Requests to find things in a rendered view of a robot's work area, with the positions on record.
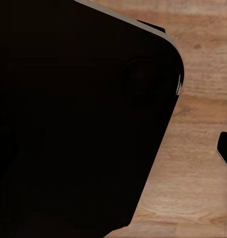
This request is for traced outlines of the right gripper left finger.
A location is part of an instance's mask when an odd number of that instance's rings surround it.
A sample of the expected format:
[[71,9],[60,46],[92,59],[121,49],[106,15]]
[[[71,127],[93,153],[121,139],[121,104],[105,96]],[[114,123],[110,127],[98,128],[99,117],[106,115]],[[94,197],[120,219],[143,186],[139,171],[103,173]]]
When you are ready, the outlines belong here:
[[0,135],[0,181],[19,152],[15,132]]

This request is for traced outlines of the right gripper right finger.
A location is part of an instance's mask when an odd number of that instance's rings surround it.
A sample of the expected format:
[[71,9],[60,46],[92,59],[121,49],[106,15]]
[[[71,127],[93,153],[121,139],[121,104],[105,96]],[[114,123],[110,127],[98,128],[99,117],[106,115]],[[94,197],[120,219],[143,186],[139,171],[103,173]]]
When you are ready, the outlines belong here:
[[224,160],[227,162],[227,132],[221,132],[217,149],[224,158]]

